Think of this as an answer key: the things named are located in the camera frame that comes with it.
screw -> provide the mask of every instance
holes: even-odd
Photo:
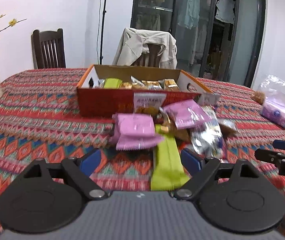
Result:
[[[89,195],[93,198],[102,198],[105,196],[105,192],[101,189],[93,189],[89,192]]]
[[[177,190],[177,195],[179,197],[185,198],[185,197],[190,197],[192,195],[192,192],[189,189],[182,188],[182,189]]]

black round disc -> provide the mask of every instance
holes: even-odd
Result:
[[[20,233],[45,233],[75,220],[81,208],[81,195],[72,187],[29,178],[9,186],[0,196],[0,222]]]
[[[241,234],[269,230],[285,215],[285,198],[272,184],[246,177],[209,188],[198,206],[208,222]]]

table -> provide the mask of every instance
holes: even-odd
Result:
[[[80,157],[92,147],[103,147],[111,124],[80,116],[76,84],[85,69],[28,70],[2,83],[0,99],[0,194],[33,159],[60,162]],[[238,133],[226,141],[226,159],[248,159],[285,195],[285,176],[254,157],[258,148],[272,149],[274,139],[285,140],[285,130],[259,115],[252,90],[230,83],[199,79],[222,95],[217,116],[236,122]],[[152,159],[148,155],[118,154],[105,150],[91,178],[104,189],[149,190]],[[285,235],[285,220],[280,227]]]

green snack package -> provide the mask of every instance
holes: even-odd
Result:
[[[155,126],[156,133],[161,133],[161,125]],[[164,140],[154,151],[154,172],[151,176],[152,191],[166,191],[180,188],[189,177],[181,164],[180,154],[173,135],[161,134]]]
[[[106,78],[104,88],[117,89],[121,86],[122,80],[118,78]]]

beige jacket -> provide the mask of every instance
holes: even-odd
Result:
[[[169,32],[136,30],[134,28],[124,29],[113,65],[130,66],[142,53],[149,53],[147,44],[160,45],[159,68],[176,68],[176,40]]]

